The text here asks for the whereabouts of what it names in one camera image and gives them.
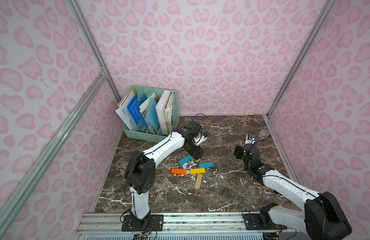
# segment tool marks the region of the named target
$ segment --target blue folder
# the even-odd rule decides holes
[[[130,109],[132,107],[132,105],[135,103],[135,101],[138,102],[137,94],[134,95],[134,97],[132,98],[132,100],[130,101],[130,103],[128,104],[128,106],[126,108],[130,112],[130,115],[132,116],[134,122],[138,125],[140,123],[140,121],[137,121],[137,118],[134,116],[132,110]]]
[[[145,102],[146,96],[145,94],[142,96],[142,98],[138,101],[138,103],[132,108],[132,111],[134,115],[141,120],[141,122],[145,125],[145,127],[148,127],[148,123],[145,121],[143,115],[140,113],[140,105]]]
[[[153,98],[149,98],[149,108],[148,112],[146,113],[146,121],[149,122],[150,125],[154,127],[154,129],[158,132],[160,129],[160,122],[159,118],[157,117],[157,111],[156,111],[156,101]]]

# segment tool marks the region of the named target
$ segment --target black mounting plate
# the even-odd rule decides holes
[[[245,227],[246,230],[285,230],[288,229],[287,226],[284,225],[276,225],[274,223],[268,223],[267,228],[262,227],[261,220],[260,220],[260,214],[244,214],[245,219]]]
[[[150,222],[154,224],[154,229],[159,232],[162,231],[163,225],[163,215],[154,215],[151,214],[149,218]],[[151,225],[149,226],[141,226],[140,224],[132,221],[130,215],[126,215],[124,217],[124,223],[122,224],[121,231],[123,232],[142,232],[142,231],[149,231]]]

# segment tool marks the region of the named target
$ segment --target metal grille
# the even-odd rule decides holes
[[[159,233],[156,240],[263,240],[262,233]],[[89,235],[87,240],[131,240],[132,234]],[[148,238],[153,240],[155,233]]]

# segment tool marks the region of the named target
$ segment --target pink leopard print wall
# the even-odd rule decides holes
[[[64,0],[0,0],[0,208],[98,73]]]
[[[306,187],[370,240],[370,0],[340,0],[272,122]]]
[[[324,0],[80,0],[111,76],[180,114],[267,113]]]
[[[102,88],[6,233],[4,240],[72,239],[101,191],[123,124]]]

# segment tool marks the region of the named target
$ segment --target orange wooden block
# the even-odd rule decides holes
[[[179,175],[186,174],[186,169],[172,168],[172,174],[179,174]]]

